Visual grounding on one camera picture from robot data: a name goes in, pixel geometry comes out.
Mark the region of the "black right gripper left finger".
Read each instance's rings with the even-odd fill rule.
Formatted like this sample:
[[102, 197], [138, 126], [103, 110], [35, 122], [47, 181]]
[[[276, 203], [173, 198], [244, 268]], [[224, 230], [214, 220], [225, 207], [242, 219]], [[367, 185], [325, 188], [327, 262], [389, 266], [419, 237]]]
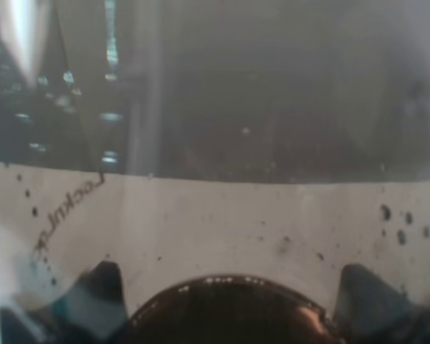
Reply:
[[119, 265], [102, 261], [39, 309], [0, 307], [0, 342], [114, 343], [127, 321]]

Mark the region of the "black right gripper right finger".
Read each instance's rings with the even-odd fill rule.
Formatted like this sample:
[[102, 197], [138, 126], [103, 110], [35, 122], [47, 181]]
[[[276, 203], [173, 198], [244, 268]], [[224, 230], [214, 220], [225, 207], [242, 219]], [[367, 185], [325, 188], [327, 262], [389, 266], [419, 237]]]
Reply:
[[430, 307], [361, 264], [341, 271], [333, 321], [347, 343], [430, 343]]

